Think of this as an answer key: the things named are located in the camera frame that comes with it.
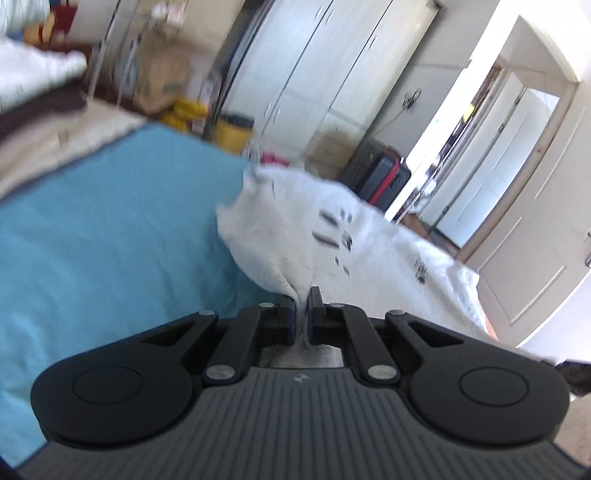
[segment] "blanket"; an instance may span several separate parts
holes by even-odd
[[[405,310],[488,340],[479,276],[344,185],[285,168],[247,170],[236,202],[218,208],[217,228],[252,280],[300,306],[318,286],[325,303],[378,318]]]
[[[100,100],[81,112],[44,116],[0,144],[0,199],[22,184],[88,155],[146,123]]]

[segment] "tiled floor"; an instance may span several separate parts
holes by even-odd
[[[434,230],[429,233],[427,231],[427,227],[425,226],[425,224],[423,224],[416,215],[406,215],[400,223],[410,228],[417,235],[422,236],[425,240],[429,240],[433,245],[441,248],[442,250],[445,250],[453,258],[456,258],[456,255],[459,252],[459,248],[456,247],[453,243],[451,243],[444,235],[439,233],[437,230]]]

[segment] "ribbed gray surface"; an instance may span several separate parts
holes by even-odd
[[[392,390],[348,369],[252,368],[233,387],[206,390],[188,417],[117,451],[55,443],[20,473],[28,480],[556,480],[583,469],[549,442],[486,451],[438,437]]]

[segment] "wardrobe door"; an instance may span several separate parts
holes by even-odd
[[[328,107],[391,0],[334,0],[287,84]]]
[[[262,133],[298,58],[331,2],[275,2],[232,83],[224,112],[254,117],[255,134]]]
[[[284,92],[267,122],[263,141],[276,141],[303,152],[325,114],[326,108]]]
[[[241,70],[287,82],[332,0],[276,0],[255,35]]]
[[[369,127],[436,13],[425,0],[392,2],[331,110]]]
[[[238,72],[224,102],[223,111],[251,116],[255,120],[254,135],[261,135],[284,84],[254,72]]]

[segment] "white towel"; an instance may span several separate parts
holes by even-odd
[[[356,305],[378,318],[401,309],[488,338],[478,275],[344,185],[292,169],[249,168],[236,203],[218,209],[217,228],[252,280],[300,306],[318,286],[325,303]]]

